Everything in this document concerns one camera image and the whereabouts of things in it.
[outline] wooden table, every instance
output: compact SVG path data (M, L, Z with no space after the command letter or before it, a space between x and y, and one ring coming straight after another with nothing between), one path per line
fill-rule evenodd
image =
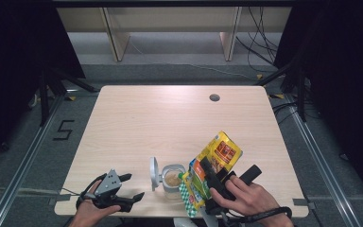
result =
M210 95L218 95L212 101ZM293 199L303 193L270 107L260 86L106 86L96 101L81 138L64 188L81 192L97 176L114 168L131 173L118 196L131 198L146 192L122 217L187 217L182 201L168 200L160 185L151 190L149 158L159 169L189 162L217 135L225 131L243 149L234 166L237 175L258 165L263 173L255 180L293 217L308 215L306 206ZM58 215L74 215L77 197L58 201Z

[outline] yellow snack box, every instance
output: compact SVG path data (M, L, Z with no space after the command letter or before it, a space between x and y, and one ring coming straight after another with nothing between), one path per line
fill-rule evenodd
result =
M240 147L224 131L220 131L202 152L190 162L189 169L183 174L182 179L190 195L188 200L197 210L205 204L206 200L211 198L205 180L205 172L199 162L207 157L216 176L219 180L222 180L242 154L243 151Z

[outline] hole in table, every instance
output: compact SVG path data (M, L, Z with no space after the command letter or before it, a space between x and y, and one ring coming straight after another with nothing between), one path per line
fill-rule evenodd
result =
M218 94L211 94L209 96L209 99L211 99L211 101L219 101L220 100L220 96Z

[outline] green checkered cloth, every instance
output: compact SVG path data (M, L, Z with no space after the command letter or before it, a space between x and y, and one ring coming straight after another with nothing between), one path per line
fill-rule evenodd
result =
M185 210L190 218L193 218L197 214L196 207L190 202L190 194L188 193L187 186L185 182L181 182L179 185L179 190L181 191L181 199L184 201Z

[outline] human arm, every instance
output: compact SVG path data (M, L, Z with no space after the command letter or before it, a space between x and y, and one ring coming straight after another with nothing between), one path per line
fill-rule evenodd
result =
M214 188L210 193L214 201L224 208L234 210L244 216L256 215L280 207L278 202L267 190L256 183L246 185L239 178L232 176L225 183L226 188L234 194L235 201L223 198ZM285 214L278 214L258 221L266 227L290 227L293 226L290 218Z
M97 181L90 189L90 193L94 193L101 181ZM119 205L109 206L104 209L97 208L91 200L83 201L76 211L75 216L70 223L70 227L92 227L98 224L100 220L106 216L119 211Z

